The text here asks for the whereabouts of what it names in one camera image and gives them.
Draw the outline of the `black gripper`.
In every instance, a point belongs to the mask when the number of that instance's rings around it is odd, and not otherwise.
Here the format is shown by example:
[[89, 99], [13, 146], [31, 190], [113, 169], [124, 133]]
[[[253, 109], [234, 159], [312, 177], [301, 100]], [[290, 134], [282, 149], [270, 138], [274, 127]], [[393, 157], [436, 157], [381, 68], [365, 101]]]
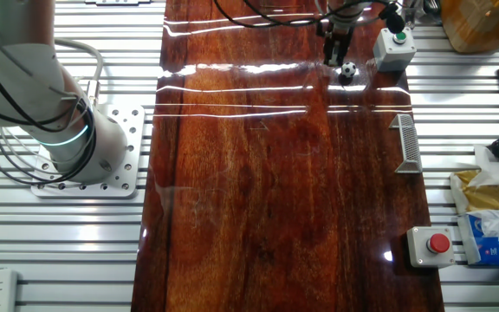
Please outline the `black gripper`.
[[348, 46], [353, 38], [354, 26], [332, 23], [330, 21], [319, 22], [316, 25], [316, 35], [324, 39], [323, 54], [325, 65], [339, 67], [346, 57]]

